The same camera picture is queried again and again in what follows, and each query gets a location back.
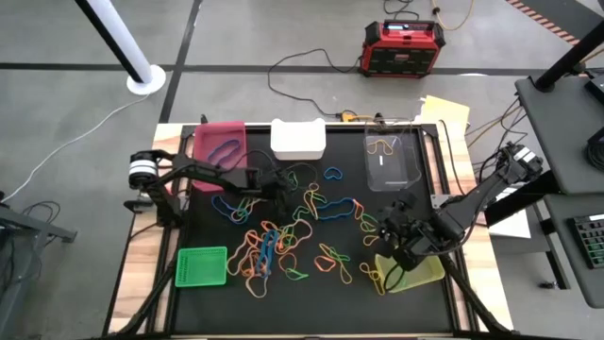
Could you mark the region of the black frame strut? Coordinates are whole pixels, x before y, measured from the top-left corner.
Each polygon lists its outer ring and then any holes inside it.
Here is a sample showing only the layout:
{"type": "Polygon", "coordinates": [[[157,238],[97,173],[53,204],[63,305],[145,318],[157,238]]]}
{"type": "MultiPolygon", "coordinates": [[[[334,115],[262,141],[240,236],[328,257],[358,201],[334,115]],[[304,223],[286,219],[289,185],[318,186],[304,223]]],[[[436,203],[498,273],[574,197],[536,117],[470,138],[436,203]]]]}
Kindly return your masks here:
{"type": "Polygon", "coordinates": [[[512,331],[500,324],[496,318],[488,311],[486,306],[479,299],[478,295],[472,289],[468,280],[466,280],[461,271],[457,268],[451,258],[445,255],[439,255],[441,263],[449,276],[457,283],[464,296],[464,301],[468,303],[475,314],[480,318],[490,334],[512,334],[512,331]]]}
{"type": "Polygon", "coordinates": [[[109,335],[116,340],[133,340],[139,335],[155,334],[156,313],[163,291],[168,283],[175,278],[176,259],[172,259],[166,266],[151,291],[144,298],[138,310],[130,317],[126,324],[109,335]]]}

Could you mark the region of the green plastic basket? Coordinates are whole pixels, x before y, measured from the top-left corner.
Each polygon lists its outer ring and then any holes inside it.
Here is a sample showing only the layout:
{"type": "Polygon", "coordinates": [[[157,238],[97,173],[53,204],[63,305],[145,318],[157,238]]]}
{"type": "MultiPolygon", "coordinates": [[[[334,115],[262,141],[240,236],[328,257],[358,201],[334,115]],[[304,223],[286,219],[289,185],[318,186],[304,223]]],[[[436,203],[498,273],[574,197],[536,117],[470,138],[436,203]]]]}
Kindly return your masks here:
{"type": "Polygon", "coordinates": [[[177,253],[175,286],[178,288],[224,285],[227,282],[227,248],[182,248],[177,253]]]}

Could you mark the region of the pole with white round base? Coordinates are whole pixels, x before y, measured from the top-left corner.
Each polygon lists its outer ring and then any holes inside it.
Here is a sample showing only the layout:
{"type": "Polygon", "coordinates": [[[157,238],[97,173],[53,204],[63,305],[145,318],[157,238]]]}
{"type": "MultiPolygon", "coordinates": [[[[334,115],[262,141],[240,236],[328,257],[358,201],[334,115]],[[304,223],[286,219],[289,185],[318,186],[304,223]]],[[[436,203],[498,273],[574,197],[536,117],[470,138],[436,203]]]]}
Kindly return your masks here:
{"type": "Polygon", "coordinates": [[[148,61],[110,0],[75,0],[75,3],[126,70],[126,87],[131,93],[154,94],[163,87],[165,71],[148,61]]]}

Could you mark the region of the white plastic basket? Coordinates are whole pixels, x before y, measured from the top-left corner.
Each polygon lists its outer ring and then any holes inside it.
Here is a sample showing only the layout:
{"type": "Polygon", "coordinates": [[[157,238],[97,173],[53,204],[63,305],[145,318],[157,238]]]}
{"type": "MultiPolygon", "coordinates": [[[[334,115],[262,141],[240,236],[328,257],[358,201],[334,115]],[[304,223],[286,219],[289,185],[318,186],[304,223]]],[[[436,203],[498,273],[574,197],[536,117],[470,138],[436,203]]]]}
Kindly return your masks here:
{"type": "Polygon", "coordinates": [[[270,124],[270,147],[280,161],[317,161],[327,147],[326,121],[285,122],[274,119],[270,124]]]}

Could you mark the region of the yellow power plug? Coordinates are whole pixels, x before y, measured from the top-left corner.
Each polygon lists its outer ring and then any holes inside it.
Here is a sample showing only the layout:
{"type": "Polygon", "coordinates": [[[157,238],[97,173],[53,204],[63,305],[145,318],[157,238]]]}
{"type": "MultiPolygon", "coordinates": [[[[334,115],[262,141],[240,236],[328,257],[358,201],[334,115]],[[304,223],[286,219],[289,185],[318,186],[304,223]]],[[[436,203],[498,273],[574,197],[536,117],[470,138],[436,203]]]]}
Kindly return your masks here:
{"type": "Polygon", "coordinates": [[[374,117],[371,115],[359,115],[352,110],[343,110],[339,117],[344,123],[367,122],[374,120],[374,117]]]}

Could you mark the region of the flat black desk device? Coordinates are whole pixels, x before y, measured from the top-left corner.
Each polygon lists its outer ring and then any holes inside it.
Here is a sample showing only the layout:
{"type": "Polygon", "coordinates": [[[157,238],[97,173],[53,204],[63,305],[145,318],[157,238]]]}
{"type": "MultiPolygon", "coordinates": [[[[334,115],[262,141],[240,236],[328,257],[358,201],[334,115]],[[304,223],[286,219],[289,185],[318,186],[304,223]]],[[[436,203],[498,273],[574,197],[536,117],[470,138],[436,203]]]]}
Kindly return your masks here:
{"type": "Polygon", "coordinates": [[[589,81],[584,85],[586,91],[604,106],[604,73],[588,72],[589,81]]]}

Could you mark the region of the thin blue rubber band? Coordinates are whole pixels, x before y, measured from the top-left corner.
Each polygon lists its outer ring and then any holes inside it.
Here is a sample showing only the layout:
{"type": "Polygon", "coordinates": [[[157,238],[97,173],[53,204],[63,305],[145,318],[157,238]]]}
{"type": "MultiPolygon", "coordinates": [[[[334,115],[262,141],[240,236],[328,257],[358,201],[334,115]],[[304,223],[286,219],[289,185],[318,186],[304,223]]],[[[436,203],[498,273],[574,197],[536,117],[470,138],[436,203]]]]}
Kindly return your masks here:
{"type": "Polygon", "coordinates": [[[230,139],[216,146],[207,156],[207,161],[215,166],[220,166],[235,156],[241,149],[242,143],[238,139],[230,139]]]}
{"type": "Polygon", "coordinates": [[[214,195],[210,200],[212,208],[217,211],[220,215],[225,217],[230,223],[232,223],[230,220],[230,215],[240,205],[240,202],[236,206],[230,205],[229,203],[227,203],[227,201],[222,195],[214,195]]]}

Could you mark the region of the red black portable power station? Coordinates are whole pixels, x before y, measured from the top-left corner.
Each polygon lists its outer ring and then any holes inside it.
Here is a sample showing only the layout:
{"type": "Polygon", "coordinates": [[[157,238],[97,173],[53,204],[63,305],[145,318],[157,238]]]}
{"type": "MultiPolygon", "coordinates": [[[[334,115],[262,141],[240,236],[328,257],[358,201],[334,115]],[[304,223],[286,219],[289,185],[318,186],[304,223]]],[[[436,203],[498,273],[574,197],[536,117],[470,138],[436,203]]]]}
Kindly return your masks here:
{"type": "Polygon", "coordinates": [[[388,19],[364,32],[359,72],[366,77],[425,77],[445,46],[444,30],[434,21],[388,19]]]}

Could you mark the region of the yellow plastic basket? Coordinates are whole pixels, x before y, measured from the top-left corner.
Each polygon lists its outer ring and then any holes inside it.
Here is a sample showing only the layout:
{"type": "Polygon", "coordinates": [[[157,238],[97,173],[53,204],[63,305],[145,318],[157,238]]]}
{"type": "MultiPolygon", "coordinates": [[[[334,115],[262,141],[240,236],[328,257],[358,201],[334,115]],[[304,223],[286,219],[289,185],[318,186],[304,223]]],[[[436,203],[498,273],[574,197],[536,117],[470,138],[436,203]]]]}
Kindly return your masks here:
{"type": "Polygon", "coordinates": [[[394,259],[380,255],[375,256],[375,266],[381,275],[381,282],[389,288],[391,294],[439,281],[445,276],[445,270],[437,256],[426,257],[412,271],[405,271],[394,259]]]}

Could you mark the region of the clear plastic basket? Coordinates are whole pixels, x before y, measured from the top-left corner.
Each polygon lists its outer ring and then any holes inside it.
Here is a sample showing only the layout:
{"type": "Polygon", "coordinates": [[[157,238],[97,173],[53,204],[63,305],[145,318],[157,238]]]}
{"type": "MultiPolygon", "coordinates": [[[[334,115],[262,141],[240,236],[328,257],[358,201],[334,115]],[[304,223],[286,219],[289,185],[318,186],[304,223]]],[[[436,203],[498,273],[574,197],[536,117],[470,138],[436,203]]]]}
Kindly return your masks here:
{"type": "Polygon", "coordinates": [[[411,125],[398,121],[367,123],[364,127],[364,156],[367,184],[375,192],[407,189],[422,177],[414,147],[411,125]],[[392,156],[368,155],[367,140],[396,138],[392,156]]]}

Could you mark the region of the thin tan rubber band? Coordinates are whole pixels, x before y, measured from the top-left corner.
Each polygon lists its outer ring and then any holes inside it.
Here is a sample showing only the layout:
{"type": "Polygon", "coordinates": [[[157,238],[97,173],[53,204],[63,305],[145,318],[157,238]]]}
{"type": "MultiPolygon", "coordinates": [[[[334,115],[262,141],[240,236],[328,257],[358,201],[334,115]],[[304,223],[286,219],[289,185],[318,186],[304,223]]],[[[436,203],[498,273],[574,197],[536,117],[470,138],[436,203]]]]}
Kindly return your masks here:
{"type": "Polygon", "coordinates": [[[248,293],[253,297],[253,298],[264,298],[267,295],[268,292],[268,287],[267,287],[267,281],[268,278],[267,277],[263,277],[262,275],[254,275],[254,276],[250,276],[249,278],[247,278],[245,280],[245,288],[248,291],[248,293]],[[254,288],[254,285],[256,283],[260,283],[260,290],[257,291],[254,288]]]}

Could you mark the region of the black table mat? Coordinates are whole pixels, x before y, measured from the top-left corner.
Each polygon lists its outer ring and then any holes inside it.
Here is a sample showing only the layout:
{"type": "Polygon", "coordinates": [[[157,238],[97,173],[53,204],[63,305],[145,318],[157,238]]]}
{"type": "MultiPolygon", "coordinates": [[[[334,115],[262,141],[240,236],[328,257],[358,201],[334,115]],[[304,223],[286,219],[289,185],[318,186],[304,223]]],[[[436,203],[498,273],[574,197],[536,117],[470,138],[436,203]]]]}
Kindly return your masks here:
{"type": "MultiPolygon", "coordinates": [[[[296,168],[295,173],[306,184],[322,177],[330,166],[339,168],[344,174],[341,180],[321,179],[319,183],[326,203],[351,197],[366,213],[378,216],[398,193],[374,192],[368,187],[363,139],[363,127],[331,127],[323,158],[312,168],[296,168]]],[[[224,285],[178,288],[173,333],[242,339],[253,335],[397,337],[452,331],[451,296],[443,280],[379,296],[373,282],[359,270],[360,263],[372,263],[375,254],[362,243],[363,232],[353,213],[330,221],[312,219],[310,224],[311,238],[294,249],[296,269],[309,274],[307,279],[287,279],[278,261],[273,261],[264,298],[252,297],[242,276],[228,277],[224,285]],[[315,267],[313,259],[323,255],[320,243],[350,258],[345,264],[353,278],[350,284],[342,283],[338,265],[329,272],[315,267]]]]}

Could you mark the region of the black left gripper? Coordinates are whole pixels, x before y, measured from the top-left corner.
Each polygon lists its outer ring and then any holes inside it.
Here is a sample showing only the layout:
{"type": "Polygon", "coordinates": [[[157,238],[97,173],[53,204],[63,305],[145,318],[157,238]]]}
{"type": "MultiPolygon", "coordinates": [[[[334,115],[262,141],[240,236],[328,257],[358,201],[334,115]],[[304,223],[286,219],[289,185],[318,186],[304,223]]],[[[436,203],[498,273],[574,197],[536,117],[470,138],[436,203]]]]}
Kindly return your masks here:
{"type": "Polygon", "coordinates": [[[288,171],[278,167],[263,173],[259,177],[260,192],[254,197],[273,200],[275,224],[282,225],[290,219],[291,209],[289,192],[292,184],[288,178],[288,171]]]}

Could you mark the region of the white paper sheet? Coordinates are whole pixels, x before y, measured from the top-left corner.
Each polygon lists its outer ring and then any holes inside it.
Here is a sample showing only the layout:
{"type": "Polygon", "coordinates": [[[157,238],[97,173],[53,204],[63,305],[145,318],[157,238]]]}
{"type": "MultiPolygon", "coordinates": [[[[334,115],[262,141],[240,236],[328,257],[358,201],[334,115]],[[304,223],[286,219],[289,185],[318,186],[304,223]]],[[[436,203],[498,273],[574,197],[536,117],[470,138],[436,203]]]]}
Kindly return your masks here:
{"type": "Polygon", "coordinates": [[[529,220],[525,210],[516,212],[512,216],[497,222],[489,227],[492,236],[530,239],[529,220]]]}

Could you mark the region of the yellow paper sheet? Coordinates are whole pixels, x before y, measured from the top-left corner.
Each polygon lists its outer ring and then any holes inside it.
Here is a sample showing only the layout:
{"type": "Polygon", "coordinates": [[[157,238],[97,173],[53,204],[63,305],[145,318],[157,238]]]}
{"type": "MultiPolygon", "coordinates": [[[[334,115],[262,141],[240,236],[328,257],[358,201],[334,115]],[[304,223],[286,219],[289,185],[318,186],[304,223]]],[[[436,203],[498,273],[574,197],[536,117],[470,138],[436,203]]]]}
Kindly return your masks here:
{"type": "Polygon", "coordinates": [[[468,106],[432,95],[422,97],[420,101],[420,110],[414,123],[439,125],[440,121],[444,121],[452,135],[465,135],[470,113],[468,106]]]}

